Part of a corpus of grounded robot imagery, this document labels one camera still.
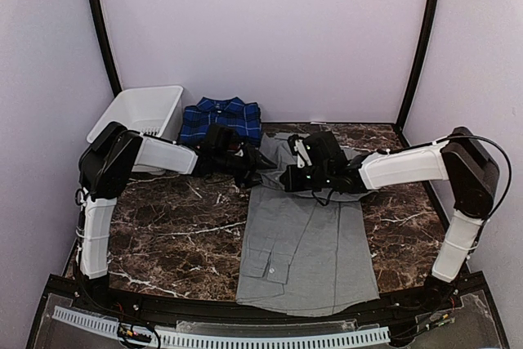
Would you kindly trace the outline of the black front rail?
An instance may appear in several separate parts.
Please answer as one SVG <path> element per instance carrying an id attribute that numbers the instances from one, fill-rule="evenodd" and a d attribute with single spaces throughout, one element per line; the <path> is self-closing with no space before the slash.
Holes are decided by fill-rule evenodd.
<path id="1" fill-rule="evenodd" d="M 80 289 L 75 280 L 50 275 L 44 289 L 69 299 L 80 309 L 97 311 L 125 321 L 142 320 L 152 324 L 175 325 L 182 320 L 195 322 L 238 322 L 240 324 L 309 324 L 314 322 L 356 320 L 358 324 L 386 323 L 407 324 L 418 315 L 434 310 L 458 308 L 467 294 L 483 293 L 490 297 L 490 290 L 481 272 L 466 274 L 447 288 L 434 283 L 422 287 L 382 293 L 377 300 L 349 306 L 328 316 L 293 316 L 266 311 L 235 302 L 204 301 L 157 296 L 145 293 L 101 287 L 102 304 L 96 305 Z"/>

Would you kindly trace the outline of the white plastic bin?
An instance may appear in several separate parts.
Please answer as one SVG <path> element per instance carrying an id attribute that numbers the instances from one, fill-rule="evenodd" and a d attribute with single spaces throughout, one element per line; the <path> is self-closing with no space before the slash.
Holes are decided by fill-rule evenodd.
<path id="1" fill-rule="evenodd" d="M 137 167 L 144 172 L 189 175 L 198 155 L 177 144 L 182 125 L 183 87 L 141 87 L 120 92 L 87 136 L 78 167 L 80 180 L 125 183 Z"/>

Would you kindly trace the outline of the black red folded shirt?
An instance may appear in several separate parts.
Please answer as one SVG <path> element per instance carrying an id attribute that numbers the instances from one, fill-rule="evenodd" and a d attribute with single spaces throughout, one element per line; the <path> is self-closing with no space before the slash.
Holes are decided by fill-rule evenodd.
<path id="1" fill-rule="evenodd" d="M 241 142 L 234 142 L 234 143 L 230 143 L 230 144 L 229 144 L 229 146 L 228 146 L 228 151 L 234 151 L 234 152 L 237 152 L 237 151 L 239 151 L 241 148 L 242 148 L 242 143 L 241 143 Z"/>

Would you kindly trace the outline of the grey long sleeve shirt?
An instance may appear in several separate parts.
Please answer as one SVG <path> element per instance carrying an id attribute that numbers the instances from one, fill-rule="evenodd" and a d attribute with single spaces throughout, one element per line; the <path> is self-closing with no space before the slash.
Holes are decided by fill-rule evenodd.
<path id="1" fill-rule="evenodd" d="M 260 151 L 278 167 L 250 192 L 236 302 L 321 317 L 377 299 L 360 195 L 284 192 L 279 176 L 294 161 L 288 137 L 261 139 Z"/>

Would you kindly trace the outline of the left black frame post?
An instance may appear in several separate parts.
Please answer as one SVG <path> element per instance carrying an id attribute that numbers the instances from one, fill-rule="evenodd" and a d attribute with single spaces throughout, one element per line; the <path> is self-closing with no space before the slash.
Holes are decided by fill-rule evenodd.
<path id="1" fill-rule="evenodd" d="M 96 38 L 101 52 L 101 57 L 105 67 L 107 79 L 114 97 L 123 91 L 116 64 L 114 62 L 113 52 L 110 46 L 105 19 L 102 11 L 101 0 L 88 0 L 92 14 L 92 21 L 95 28 Z"/>

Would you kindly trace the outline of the blue plaid folded shirt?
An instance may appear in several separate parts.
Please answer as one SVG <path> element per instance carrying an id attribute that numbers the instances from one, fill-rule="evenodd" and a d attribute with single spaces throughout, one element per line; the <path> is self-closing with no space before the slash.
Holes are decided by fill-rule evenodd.
<path id="1" fill-rule="evenodd" d="M 261 108 L 257 102 L 245 103 L 238 97 L 214 100 L 203 97 L 196 105 L 184 108 L 178 142 L 198 145 L 213 124 L 231 128 L 241 141 L 259 146 L 262 139 Z"/>

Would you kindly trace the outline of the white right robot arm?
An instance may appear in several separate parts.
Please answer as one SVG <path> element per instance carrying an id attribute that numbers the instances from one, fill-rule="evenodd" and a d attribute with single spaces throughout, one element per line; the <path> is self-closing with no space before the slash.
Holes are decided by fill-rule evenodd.
<path id="1" fill-rule="evenodd" d="M 497 148 L 498 144 L 465 127 L 435 141 L 399 150 L 376 150 L 352 159 L 346 157 L 332 132 L 292 135 L 288 145 L 297 162 L 288 165 L 279 178 L 287 192 L 316 194 L 327 189 L 356 195 L 415 182 L 450 184 L 453 216 L 431 274 L 417 294 L 417 304 L 424 311 L 434 311 L 452 297 L 463 263 L 506 198 L 497 193 L 499 165 L 485 148 Z"/>

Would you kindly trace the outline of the black frame post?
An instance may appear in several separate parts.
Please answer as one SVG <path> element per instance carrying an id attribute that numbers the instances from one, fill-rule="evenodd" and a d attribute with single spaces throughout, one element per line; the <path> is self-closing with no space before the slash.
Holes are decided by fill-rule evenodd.
<path id="1" fill-rule="evenodd" d="M 404 131 L 410 110 L 412 109 L 414 97 L 422 74 L 422 68 L 426 59 L 427 49 L 429 47 L 437 4 L 438 0 L 426 0 L 412 67 L 406 84 L 405 94 L 400 105 L 400 110 L 396 118 L 395 126 L 398 133 Z"/>
<path id="2" fill-rule="evenodd" d="M 116 64 L 114 62 L 113 52 L 110 46 L 105 19 L 102 11 L 101 0 L 88 0 L 92 14 L 92 21 L 95 28 L 96 38 L 101 52 L 101 57 L 105 67 L 107 79 L 114 97 L 123 91 Z"/>

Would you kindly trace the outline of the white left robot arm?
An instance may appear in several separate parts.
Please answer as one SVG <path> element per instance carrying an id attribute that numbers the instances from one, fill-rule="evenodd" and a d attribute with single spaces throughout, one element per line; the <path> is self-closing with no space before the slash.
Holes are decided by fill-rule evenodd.
<path id="1" fill-rule="evenodd" d="M 238 187 L 247 188 L 259 184 L 258 172 L 277 167 L 256 146 L 241 141 L 234 129 L 222 125 L 211 125 L 201 142 L 188 146 L 109 123 L 78 162 L 77 266 L 90 280 L 108 273 L 111 219 L 136 166 L 193 177 L 225 173 Z"/>

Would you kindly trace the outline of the right black frame post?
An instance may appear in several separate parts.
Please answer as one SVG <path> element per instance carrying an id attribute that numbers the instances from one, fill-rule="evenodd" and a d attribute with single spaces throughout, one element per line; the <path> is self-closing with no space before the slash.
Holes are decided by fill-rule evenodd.
<path id="1" fill-rule="evenodd" d="M 422 68 L 426 59 L 427 49 L 429 47 L 437 4 L 438 0 L 426 0 L 412 67 L 406 84 L 405 94 L 400 105 L 400 110 L 396 118 L 395 126 L 398 133 L 404 131 L 410 110 L 412 109 L 414 97 L 422 74 Z"/>

